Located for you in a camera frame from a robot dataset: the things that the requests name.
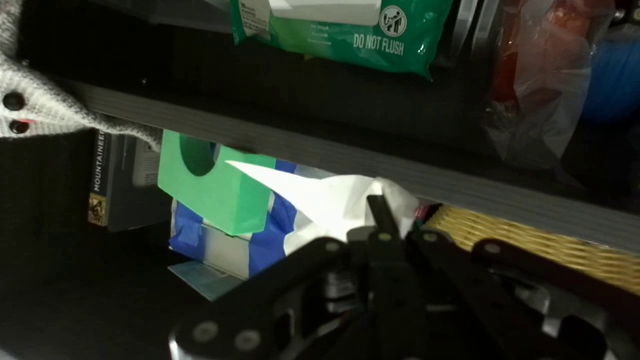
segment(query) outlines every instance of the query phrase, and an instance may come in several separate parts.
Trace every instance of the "green box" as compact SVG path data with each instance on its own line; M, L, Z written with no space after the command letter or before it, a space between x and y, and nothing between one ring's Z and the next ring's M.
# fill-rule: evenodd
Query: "green box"
M225 160L273 169L276 160L163 131L158 187L229 236L262 233L270 191Z

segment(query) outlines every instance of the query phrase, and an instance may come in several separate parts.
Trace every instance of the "green label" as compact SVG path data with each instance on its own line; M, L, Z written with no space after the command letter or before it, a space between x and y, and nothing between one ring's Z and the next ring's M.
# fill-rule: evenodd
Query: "green label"
M256 36L276 49L383 72L425 75L449 0L382 0L374 26L276 18L265 0L233 0L233 36Z

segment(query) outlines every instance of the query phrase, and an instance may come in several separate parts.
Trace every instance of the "wipes package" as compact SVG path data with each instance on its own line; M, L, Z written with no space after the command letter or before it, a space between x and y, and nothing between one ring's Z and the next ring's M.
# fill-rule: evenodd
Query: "wipes package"
M423 77L449 0L232 0L229 8L236 43Z

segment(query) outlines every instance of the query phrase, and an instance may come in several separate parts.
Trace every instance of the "dark shelf edge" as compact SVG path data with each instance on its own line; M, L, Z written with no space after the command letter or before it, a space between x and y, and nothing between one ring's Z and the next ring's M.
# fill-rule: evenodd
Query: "dark shelf edge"
M241 144L276 159L337 175L390 178L425 201L461 207L626 252L640 252L640 217L634 215L89 85L66 82L66 88L78 95L94 113L122 121L169 129L219 144Z

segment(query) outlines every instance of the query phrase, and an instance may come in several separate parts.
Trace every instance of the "green package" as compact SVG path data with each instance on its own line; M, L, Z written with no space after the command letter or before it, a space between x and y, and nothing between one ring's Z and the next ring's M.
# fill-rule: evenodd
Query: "green package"
M374 26L277 18L267 0L232 0L233 40L256 38L306 56L425 77L449 0L382 0Z
M276 160L163 131L158 187L174 201L229 236L262 233L270 191L227 160L276 169Z

